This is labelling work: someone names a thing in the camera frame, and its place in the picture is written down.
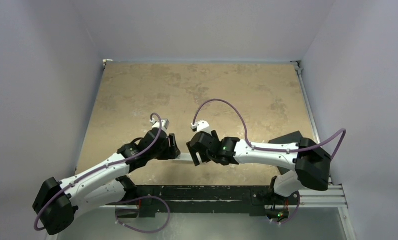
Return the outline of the white air conditioner remote control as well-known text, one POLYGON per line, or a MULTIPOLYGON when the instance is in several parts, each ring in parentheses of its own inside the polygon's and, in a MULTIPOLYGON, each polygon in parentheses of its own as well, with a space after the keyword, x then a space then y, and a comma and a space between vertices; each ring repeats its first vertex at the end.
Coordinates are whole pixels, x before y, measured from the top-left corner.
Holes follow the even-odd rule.
POLYGON ((192 157, 189 153, 181 153, 178 158, 178 161, 192 162, 192 157))

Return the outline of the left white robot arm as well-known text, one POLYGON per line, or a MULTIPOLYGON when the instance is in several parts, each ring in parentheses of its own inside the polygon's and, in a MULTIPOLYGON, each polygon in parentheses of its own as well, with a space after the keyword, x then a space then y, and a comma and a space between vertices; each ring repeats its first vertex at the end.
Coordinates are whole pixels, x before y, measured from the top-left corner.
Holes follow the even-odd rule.
POLYGON ((151 160, 175 160, 181 152, 175 134, 154 126, 145 136, 121 146, 103 162, 72 177, 45 180, 34 200, 34 229, 50 236, 68 228, 73 221, 107 204, 136 204, 152 200, 168 204, 159 197, 138 190, 128 174, 151 160))

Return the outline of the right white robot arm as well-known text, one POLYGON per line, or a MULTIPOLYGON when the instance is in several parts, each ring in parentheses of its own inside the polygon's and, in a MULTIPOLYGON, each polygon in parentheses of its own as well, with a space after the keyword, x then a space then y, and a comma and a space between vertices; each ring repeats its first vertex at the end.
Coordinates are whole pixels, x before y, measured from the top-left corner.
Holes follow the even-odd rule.
POLYGON ((328 189, 331 156, 309 138, 292 143, 248 144, 237 137, 219 140, 215 132, 201 131, 186 145, 195 166, 214 162, 223 166, 262 164, 286 169, 287 173, 275 177, 267 190, 268 199, 275 204, 301 189, 328 189))

